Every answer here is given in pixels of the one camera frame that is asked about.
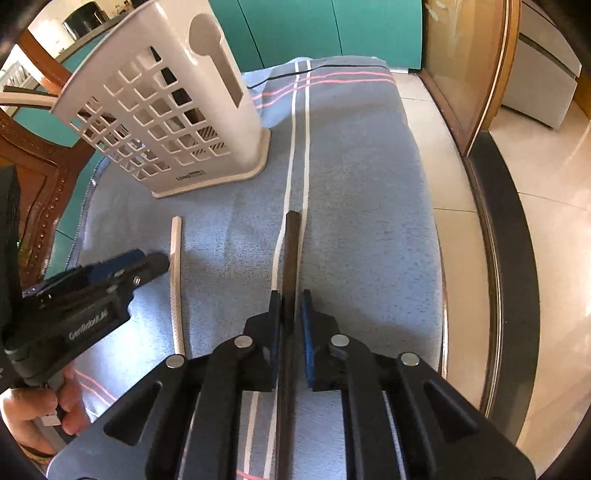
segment metal rivet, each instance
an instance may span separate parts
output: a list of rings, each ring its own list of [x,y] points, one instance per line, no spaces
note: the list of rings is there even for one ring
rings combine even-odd
[[[406,352],[400,355],[401,362],[407,367],[416,367],[419,363],[419,358],[416,353]]]
[[[252,345],[252,338],[248,335],[240,335],[240,337],[236,337],[234,339],[234,345],[238,348],[247,348]]]
[[[166,366],[168,368],[182,367],[184,364],[184,357],[182,355],[171,355],[166,359]]]
[[[334,346],[347,346],[349,344],[349,337],[338,333],[337,335],[333,335],[330,338],[330,343],[332,343]]]

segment teal panel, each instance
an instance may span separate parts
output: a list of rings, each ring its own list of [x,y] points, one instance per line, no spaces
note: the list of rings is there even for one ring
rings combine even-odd
[[[262,68],[261,58],[256,50],[248,24],[242,15],[238,0],[210,0],[217,21],[232,49],[232,54],[241,72],[251,72]]]
[[[86,45],[84,45],[80,50],[78,50],[76,53],[74,53],[74,55],[72,55],[70,58],[68,58],[66,61],[64,61],[62,63],[62,65],[64,67],[66,67],[68,70],[70,70],[71,72],[76,70],[78,68],[78,65],[80,65],[80,63],[82,63],[82,60],[84,60],[88,56],[88,54],[92,51],[92,49],[97,46],[98,42],[100,42],[105,35],[106,35],[106,33],[103,33],[102,35],[99,35],[98,37],[93,38],[90,42],[88,42]]]
[[[331,0],[241,0],[263,65],[341,55]]]
[[[96,168],[96,165],[102,158],[103,155],[100,152],[96,152],[94,155],[92,155],[86,166],[82,169],[78,175],[78,179],[76,180],[76,186],[74,186],[74,191],[72,192],[68,206],[66,207],[66,210],[57,224],[57,231],[69,236],[70,238],[74,238],[76,236],[76,231],[78,230],[78,220],[80,219],[80,213],[82,211],[82,203],[84,202],[86,189],[88,188],[88,184],[90,183],[90,179]]]
[[[20,108],[13,117],[36,135],[59,145],[71,147],[79,137],[47,110]]]
[[[343,55],[378,57],[391,67],[421,68],[421,0],[333,1]]]
[[[66,262],[70,256],[72,243],[73,240],[71,238],[68,238],[63,233],[56,232],[45,278],[51,278],[66,269]]]

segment beige floor tile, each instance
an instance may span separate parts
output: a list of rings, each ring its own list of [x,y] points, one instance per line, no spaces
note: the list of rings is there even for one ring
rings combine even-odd
[[[575,103],[558,130],[503,107],[491,135],[518,192],[591,209],[589,125]]]
[[[540,355],[518,446],[541,474],[591,401],[591,213],[520,195],[540,286]]]
[[[475,212],[466,171],[439,110],[432,102],[402,99],[417,142],[434,208]]]
[[[484,388],[490,311],[482,231],[473,212],[435,210],[449,326],[447,381],[476,408]]]
[[[425,88],[423,81],[412,73],[393,73],[396,87],[402,98],[412,98],[433,102],[433,98]]]

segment white stripe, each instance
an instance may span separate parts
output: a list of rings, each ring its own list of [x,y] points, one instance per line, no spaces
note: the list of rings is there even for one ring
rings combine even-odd
[[[306,61],[307,69],[310,70],[310,61]],[[298,292],[300,285],[300,262],[301,252],[304,246],[304,234],[306,233],[306,222],[308,220],[308,197],[310,196],[310,73],[306,74],[306,150],[304,152],[304,197],[301,206],[301,225],[300,237],[297,246],[297,278],[295,280],[295,311],[298,306]],[[267,456],[265,458],[265,473],[263,478],[269,478],[271,473],[271,460],[273,450],[275,449],[275,432],[277,431],[277,389],[275,389],[275,405],[273,408],[273,417],[271,427],[269,428],[269,443],[267,444]]]
[[[275,386],[275,399],[273,400],[273,415],[271,416],[271,425],[269,427],[269,438],[267,439],[267,455],[265,456],[265,470],[263,478],[270,478],[271,461],[273,460],[273,450],[275,448],[275,432],[277,431],[277,385]]]
[[[308,70],[310,70],[310,61],[307,61]],[[306,234],[306,223],[308,221],[308,199],[310,197],[310,72],[306,79],[306,149],[304,150],[304,196],[301,206],[301,226],[300,238],[297,246],[297,278],[295,280],[295,310],[298,308],[298,298],[300,293],[300,264],[301,253],[304,248],[304,235]]]
[[[296,62],[295,71],[300,71],[300,64]],[[300,75],[295,76],[294,89],[297,88],[298,80]],[[279,272],[279,257],[281,256],[281,247],[283,246],[283,239],[285,238],[285,216],[290,209],[290,196],[291,196],[291,172],[293,170],[294,155],[296,153],[296,95],[294,91],[291,96],[291,144],[290,144],[290,161],[287,167],[287,180],[285,182],[285,195],[283,196],[283,217],[281,219],[281,229],[279,230],[279,236],[277,237],[277,244],[275,245],[275,252],[273,253],[273,268],[271,270],[271,290],[277,290],[277,276]]]
[[[295,63],[295,71],[300,71],[300,64]],[[297,87],[300,75],[295,76],[294,88]],[[293,170],[294,156],[296,154],[296,96],[297,91],[291,97],[291,145],[290,145],[290,159],[287,166],[287,179],[285,180],[285,194],[283,196],[283,216],[281,219],[281,228],[279,230],[279,236],[277,237],[277,243],[275,244],[275,252],[273,253],[273,265],[271,270],[271,290],[277,290],[277,276],[279,271],[279,257],[281,255],[281,247],[283,246],[283,239],[285,238],[285,216],[290,208],[290,196],[291,196],[291,172]],[[246,431],[246,443],[244,450],[244,473],[249,473],[251,467],[251,453],[252,453],[252,438],[254,436],[255,422],[256,422],[256,410],[258,406],[259,392],[253,392],[251,400],[251,414],[248,417],[248,429]],[[277,386],[275,386],[275,400],[273,402],[273,414],[271,417],[271,431],[273,432],[273,445],[275,443],[275,430],[277,426]],[[269,445],[267,446],[267,457],[269,457]],[[269,470],[271,469],[271,460],[265,459],[265,471],[267,471],[267,463],[269,463]]]
[[[258,407],[259,392],[252,392],[251,412],[248,416],[248,429],[246,431],[246,444],[244,446],[244,473],[250,473],[251,470],[251,452],[252,438],[255,430],[256,408]]]

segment rectangular hole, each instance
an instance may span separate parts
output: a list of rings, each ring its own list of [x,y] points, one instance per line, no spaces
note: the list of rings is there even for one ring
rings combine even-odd
[[[178,106],[191,102],[191,97],[184,88],[175,90],[171,95],[173,96],[174,103]]]
[[[134,150],[140,150],[141,148],[145,147],[144,143],[138,138],[133,138],[131,142],[128,143],[128,145]]]
[[[145,172],[143,172],[142,170],[138,170],[135,173],[132,173],[131,176],[135,179],[138,179],[139,181],[142,181],[143,179],[147,179],[148,176],[146,175]]]
[[[142,125],[148,125],[154,118],[146,110],[141,109],[134,115],[135,119]]]
[[[141,71],[139,70],[138,65],[133,60],[119,67],[119,73],[123,75],[125,80],[127,80],[128,82],[133,82],[137,77],[141,75]]]
[[[109,157],[109,159],[111,161],[114,161],[115,163],[119,163],[121,161],[121,159],[123,158],[119,152],[109,152],[107,154],[107,157]]]
[[[101,117],[101,118],[102,118],[102,119],[103,119],[105,122],[107,122],[109,125],[110,125],[110,124],[114,124],[114,123],[117,121],[117,119],[116,119],[116,118],[115,118],[113,115],[111,115],[110,113],[102,113],[102,114],[100,115],[100,117]]]
[[[86,102],[86,107],[93,112],[98,113],[100,110],[100,103],[95,97],[90,97],[90,100]]]
[[[117,128],[115,128],[115,133],[121,139],[127,138],[129,136],[129,131],[123,126],[123,124],[121,124]]]
[[[184,128],[183,122],[181,122],[181,119],[177,116],[165,120],[164,123],[172,133],[178,132]]]
[[[201,113],[199,108],[191,108],[184,113],[184,116],[187,117],[187,120],[191,123],[191,125],[198,124],[199,122],[203,122],[205,120],[205,116]]]
[[[190,134],[183,135],[182,137],[179,137],[178,139],[181,141],[181,143],[184,145],[185,148],[189,148],[189,147],[193,147],[194,145],[197,145],[197,141]]]
[[[96,136],[96,132],[90,128],[87,128],[84,132],[84,136],[88,139],[88,140],[92,140],[95,136]]]
[[[154,152],[152,152],[151,150],[144,150],[142,152],[142,155],[148,161],[154,161],[154,160],[156,160],[158,158],[156,155],[154,155]]]
[[[121,166],[122,169],[124,169],[125,171],[132,171],[135,169],[135,165],[132,164],[129,160],[126,160],[124,162],[121,162],[119,164]]]
[[[217,138],[217,132],[213,129],[211,125],[208,125],[204,128],[200,128],[199,130],[197,130],[197,133],[203,139],[204,142]]]
[[[165,142],[164,148],[166,148],[166,150],[168,150],[170,153],[178,152],[181,149],[180,145],[174,140],[168,140]]]
[[[138,62],[141,63],[144,70],[149,70],[162,61],[162,57],[158,55],[158,52],[154,47],[143,49],[136,58],[138,59]]]
[[[111,145],[116,145],[119,142],[117,137],[114,136],[114,134],[112,134],[112,133],[106,134],[105,138],[106,138],[107,142],[109,142]]]
[[[98,118],[91,123],[92,127],[98,132],[101,133],[106,127],[103,122],[101,122]]]
[[[154,110],[154,112],[156,112],[157,115],[159,116],[163,116],[166,113],[168,113],[169,111],[171,111],[172,109],[170,108],[170,105],[166,103],[166,100],[164,100],[163,98],[159,98],[155,101],[153,101],[150,104],[150,108],[152,110]]]
[[[221,155],[225,155],[226,153],[230,153],[230,149],[226,146],[224,142],[217,143],[209,148],[211,148],[214,155],[217,155],[218,157]]]
[[[160,125],[154,125],[148,130],[148,132],[150,132],[156,140],[166,137],[166,132]]]
[[[121,92],[121,95],[119,95],[119,103],[123,105],[127,111],[131,111],[139,105],[136,96],[127,90]]]
[[[211,157],[211,155],[204,148],[200,148],[199,150],[191,152],[191,155],[199,161],[209,160],[209,158]]]
[[[160,171],[170,170],[170,167],[168,166],[168,164],[166,162],[163,162],[162,160],[155,161],[154,165],[156,165],[160,169]]]
[[[191,163],[195,163],[195,161],[191,158],[190,155],[181,155],[179,157],[174,157],[174,159],[178,162],[179,165],[186,167]]]
[[[116,74],[112,75],[109,80],[106,81],[105,88],[111,95],[117,95],[123,88],[123,84],[121,83],[119,76]]]
[[[119,153],[121,155],[123,155],[124,157],[129,157],[131,155],[131,151],[129,150],[129,148],[126,145],[121,145],[119,148]]]
[[[156,75],[154,75],[154,80],[156,80],[156,83],[160,88],[166,88],[169,85],[174,85],[177,83],[177,78],[168,67],[163,68]]]
[[[154,167],[153,165],[146,165],[144,167],[144,172],[146,172],[148,175],[152,176],[152,175],[156,175],[158,173],[158,169],[156,167]]]
[[[156,94],[156,89],[154,86],[146,81],[139,82],[135,86],[135,91],[138,92],[140,97],[142,97],[144,100],[147,100]]]

